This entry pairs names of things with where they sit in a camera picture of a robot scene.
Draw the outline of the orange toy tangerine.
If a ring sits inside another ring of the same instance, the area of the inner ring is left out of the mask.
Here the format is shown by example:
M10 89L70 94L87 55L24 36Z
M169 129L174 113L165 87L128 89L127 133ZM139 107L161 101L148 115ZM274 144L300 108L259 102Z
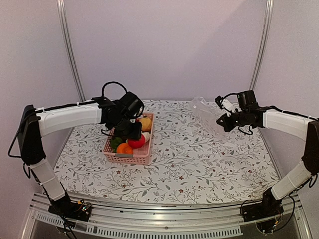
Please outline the orange toy tangerine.
M117 154L133 154L133 149L129 146L128 143L121 143L116 149Z

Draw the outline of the clear zip top bag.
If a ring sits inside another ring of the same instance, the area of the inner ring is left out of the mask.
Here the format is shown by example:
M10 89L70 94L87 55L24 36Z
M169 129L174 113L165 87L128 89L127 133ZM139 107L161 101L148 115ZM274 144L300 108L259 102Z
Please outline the clear zip top bag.
M207 132L219 138L227 135L223 127L217 124L217 120L221 114L215 102L210 103L203 97L196 97L188 105Z

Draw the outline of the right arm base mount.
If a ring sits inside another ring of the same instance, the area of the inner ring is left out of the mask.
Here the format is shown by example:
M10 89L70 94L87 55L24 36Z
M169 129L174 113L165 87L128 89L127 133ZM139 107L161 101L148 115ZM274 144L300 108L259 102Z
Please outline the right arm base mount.
M244 222L261 220L256 223L256 228L263 234L272 234L283 217L282 200L263 199L256 203L246 200L240 206L240 214Z

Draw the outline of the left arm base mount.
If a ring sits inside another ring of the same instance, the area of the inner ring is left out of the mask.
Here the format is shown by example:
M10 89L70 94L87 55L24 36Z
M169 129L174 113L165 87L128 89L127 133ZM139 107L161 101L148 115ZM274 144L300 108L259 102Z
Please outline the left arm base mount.
M48 212L63 218L88 222L91 217L92 204L85 202L83 199L72 202L69 196L66 195L56 201L52 200Z

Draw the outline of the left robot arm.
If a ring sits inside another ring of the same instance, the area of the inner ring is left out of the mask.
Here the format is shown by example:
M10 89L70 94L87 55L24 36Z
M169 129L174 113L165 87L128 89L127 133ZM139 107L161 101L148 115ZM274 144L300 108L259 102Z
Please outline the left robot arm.
M113 101L101 95L50 108L36 109L28 105L13 139L19 145L17 157L30 168L37 183L55 203L56 210L63 216L70 216L74 205L46 159L43 137L77 126L103 124L107 130L113 129L118 137L138 140L142 135L142 125L134 120L142 115L144 108L144 103L132 92Z

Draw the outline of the white toy radish with leaves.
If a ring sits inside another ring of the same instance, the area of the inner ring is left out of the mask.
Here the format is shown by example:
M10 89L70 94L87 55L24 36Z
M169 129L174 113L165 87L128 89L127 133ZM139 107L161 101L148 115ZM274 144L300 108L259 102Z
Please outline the white toy radish with leaves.
M116 149L119 144L126 143L122 138L120 137L112 137L110 140L110 147L112 149L113 153L116 153Z

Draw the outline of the red toy apple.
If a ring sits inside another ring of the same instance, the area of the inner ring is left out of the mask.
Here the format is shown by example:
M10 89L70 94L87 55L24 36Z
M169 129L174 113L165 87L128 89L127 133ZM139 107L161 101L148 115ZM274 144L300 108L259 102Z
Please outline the red toy apple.
M142 134L141 138L139 140L133 140L133 139L128 139L127 144L132 148L132 149L138 149L144 146L145 144L145 137Z

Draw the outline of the pink perforated plastic basket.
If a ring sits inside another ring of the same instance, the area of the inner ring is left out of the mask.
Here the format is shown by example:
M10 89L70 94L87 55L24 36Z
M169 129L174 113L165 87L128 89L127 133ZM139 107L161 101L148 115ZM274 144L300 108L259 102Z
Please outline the pink perforated plastic basket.
M133 149L133 154L113 153L110 147L110 140L112 137L116 137L116 136L114 136L114 129L112 129L103 149L103 154L106 156L108 161L116 162L116 163L125 163L125 164L139 164L139 165L148 165L150 163L155 115L154 113L144 113L142 117L150 117L153 121L152 129L149 132L151 134L150 140L147 143L145 143L143 147L138 149Z

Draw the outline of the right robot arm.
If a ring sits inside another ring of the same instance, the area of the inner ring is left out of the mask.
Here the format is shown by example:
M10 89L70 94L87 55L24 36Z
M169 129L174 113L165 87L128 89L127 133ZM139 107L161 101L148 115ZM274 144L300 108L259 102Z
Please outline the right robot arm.
M319 174L319 120L274 105L262 107L252 90L218 96L215 102L225 111L216 121L225 132L258 128L272 154L283 160L278 166L285 175L264 192L258 205L260 216L268 217L284 197Z

